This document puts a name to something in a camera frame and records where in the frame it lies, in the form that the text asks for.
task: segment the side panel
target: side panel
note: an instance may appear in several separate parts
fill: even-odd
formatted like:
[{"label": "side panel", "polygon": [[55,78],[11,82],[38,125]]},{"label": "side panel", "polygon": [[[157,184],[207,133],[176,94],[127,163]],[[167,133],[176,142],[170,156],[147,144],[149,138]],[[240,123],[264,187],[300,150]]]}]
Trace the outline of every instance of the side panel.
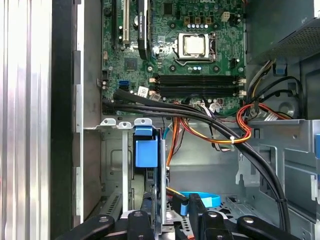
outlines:
[{"label": "side panel", "polygon": [[50,236],[52,2],[0,2],[1,239]]}]

